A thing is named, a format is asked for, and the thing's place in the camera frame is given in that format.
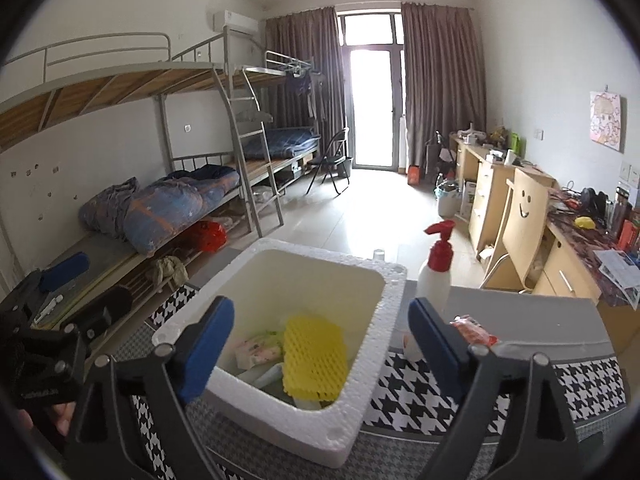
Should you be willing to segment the person's left hand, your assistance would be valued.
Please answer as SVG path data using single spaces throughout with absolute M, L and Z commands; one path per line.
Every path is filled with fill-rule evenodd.
M 17 416 L 28 430 L 42 425 L 53 425 L 61 436 L 66 437 L 68 430 L 70 430 L 70 423 L 72 422 L 75 408 L 75 402 L 56 404 L 43 410 L 37 408 L 35 414 L 37 415 L 38 422 L 34 422 L 32 414 L 26 410 L 18 410 Z

